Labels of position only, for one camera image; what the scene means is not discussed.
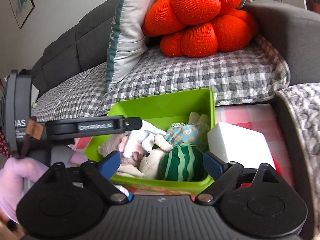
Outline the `hand in pink glove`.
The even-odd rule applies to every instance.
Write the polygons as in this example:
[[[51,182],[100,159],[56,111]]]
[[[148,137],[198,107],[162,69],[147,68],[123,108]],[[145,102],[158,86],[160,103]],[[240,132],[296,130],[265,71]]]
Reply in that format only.
[[[52,148],[53,163],[66,161],[67,164],[80,165],[88,158],[81,152],[74,151],[67,146],[56,146]],[[16,207],[23,197],[24,180],[29,179],[37,182],[48,170],[48,166],[38,160],[25,157],[7,159],[1,169],[1,222],[6,224],[12,220],[18,223]]]

